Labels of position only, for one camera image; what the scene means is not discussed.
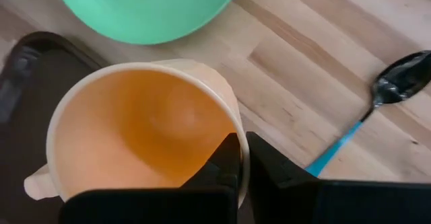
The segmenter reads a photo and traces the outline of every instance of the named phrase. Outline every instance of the blue spoon handle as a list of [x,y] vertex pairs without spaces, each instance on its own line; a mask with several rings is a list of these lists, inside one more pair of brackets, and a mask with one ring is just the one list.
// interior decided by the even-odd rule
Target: blue spoon handle
[[349,132],[344,135],[338,142],[330,146],[318,159],[316,159],[312,164],[310,164],[305,170],[314,175],[319,176],[321,171],[325,166],[331,161],[331,159],[337,154],[341,147],[343,147],[352,137],[355,135],[356,131],[361,127],[362,121],[358,121]]

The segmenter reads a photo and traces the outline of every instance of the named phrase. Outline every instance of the mug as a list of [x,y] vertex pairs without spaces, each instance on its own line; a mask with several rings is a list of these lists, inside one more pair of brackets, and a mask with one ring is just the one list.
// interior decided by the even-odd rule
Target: mug
[[230,133],[241,148],[240,206],[249,149],[228,82],[187,59],[105,67],[59,102],[46,138],[47,164],[24,188],[36,200],[64,201],[86,190],[179,188]]

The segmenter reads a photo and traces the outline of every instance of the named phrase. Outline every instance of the mug handle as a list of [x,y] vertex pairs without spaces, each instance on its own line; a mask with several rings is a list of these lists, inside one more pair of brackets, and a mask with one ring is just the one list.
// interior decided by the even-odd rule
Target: mug handle
[[56,197],[59,195],[55,190],[53,180],[49,174],[48,164],[45,164],[24,180],[24,190],[27,195],[34,200]]

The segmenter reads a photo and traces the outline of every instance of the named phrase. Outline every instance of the light wood countertop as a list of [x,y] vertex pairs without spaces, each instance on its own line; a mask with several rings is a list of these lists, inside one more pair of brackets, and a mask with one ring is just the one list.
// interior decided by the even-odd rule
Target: light wood countertop
[[[234,88],[246,130],[306,166],[367,110],[369,85],[397,59],[431,49],[431,0],[234,0],[209,25],[157,46],[123,44],[61,0],[0,0],[0,57],[47,30],[109,63],[191,58]],[[431,182],[431,86],[382,107],[322,178]]]

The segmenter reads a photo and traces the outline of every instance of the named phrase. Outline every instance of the mug rim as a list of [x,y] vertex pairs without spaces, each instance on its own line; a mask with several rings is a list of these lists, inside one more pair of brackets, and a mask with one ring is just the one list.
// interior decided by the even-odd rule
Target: mug rim
[[[198,63],[194,60],[190,59],[172,59],[167,61],[193,61],[194,63],[203,65],[205,67],[212,69],[211,67]],[[163,64],[157,64],[161,62],[167,61],[154,61],[154,62],[136,62],[136,63],[119,63],[116,65],[110,65],[105,68],[99,69],[85,76],[83,79],[79,80],[60,100],[55,108],[53,116],[49,122],[48,132],[46,136],[46,160],[49,168],[49,174],[51,176],[51,180],[53,181],[54,187],[58,192],[61,199],[64,201],[65,199],[71,198],[71,196],[67,196],[65,191],[60,184],[59,176],[57,174],[57,168],[55,164],[54,158],[54,142],[55,142],[55,131],[57,129],[60,118],[62,117],[66,106],[69,102],[87,85],[95,82],[98,79],[106,77],[108,75],[112,75],[114,73],[124,72],[124,71],[156,71],[165,73],[174,77],[178,77],[188,83],[191,83],[198,89],[200,89],[203,93],[207,94],[212,100],[216,102],[218,106],[222,108],[222,110],[228,115],[229,119],[232,121],[234,128],[236,129],[236,134],[238,136],[238,140],[241,148],[241,164],[242,164],[242,178],[240,183],[240,189],[238,191],[238,208],[241,207],[248,188],[248,182],[250,179],[250,150],[248,147],[248,141],[246,139],[246,135],[244,129],[242,127],[242,123],[240,119],[235,117],[233,111],[231,111],[230,107],[219,97],[219,95],[212,90],[208,85],[206,85],[200,79],[189,75],[179,69],[175,69]]]

